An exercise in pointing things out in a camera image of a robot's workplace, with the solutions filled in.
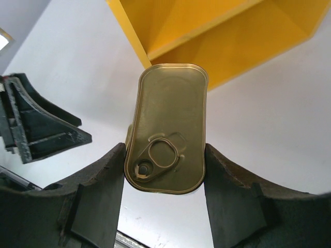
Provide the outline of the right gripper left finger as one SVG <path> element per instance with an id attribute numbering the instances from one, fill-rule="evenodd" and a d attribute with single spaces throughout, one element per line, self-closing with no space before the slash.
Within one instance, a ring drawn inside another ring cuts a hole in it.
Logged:
<path id="1" fill-rule="evenodd" d="M 43 190 L 1 187 L 1 247 L 113 247 L 126 147 Z"/>

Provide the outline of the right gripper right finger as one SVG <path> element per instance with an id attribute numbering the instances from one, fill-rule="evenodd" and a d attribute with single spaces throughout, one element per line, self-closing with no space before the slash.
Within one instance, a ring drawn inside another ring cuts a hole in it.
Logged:
<path id="1" fill-rule="evenodd" d="M 204 190 L 214 247 L 330 247 L 330 194 L 270 182 L 205 147 Z"/>

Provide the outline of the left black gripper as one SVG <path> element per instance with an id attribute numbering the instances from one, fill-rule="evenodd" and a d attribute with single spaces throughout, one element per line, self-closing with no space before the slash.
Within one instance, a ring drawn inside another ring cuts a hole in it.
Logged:
<path id="1" fill-rule="evenodd" d="M 75 115 L 42 97 L 26 74 L 1 76 L 1 137 L 27 164 L 92 142 Z"/>

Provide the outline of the gold tin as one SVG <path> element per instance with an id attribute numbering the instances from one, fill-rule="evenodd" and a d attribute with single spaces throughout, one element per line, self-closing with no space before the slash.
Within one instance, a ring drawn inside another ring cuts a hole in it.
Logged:
<path id="1" fill-rule="evenodd" d="M 141 74 L 124 165 L 134 188 L 181 195 L 202 184 L 207 86 L 195 64 L 158 64 Z"/>

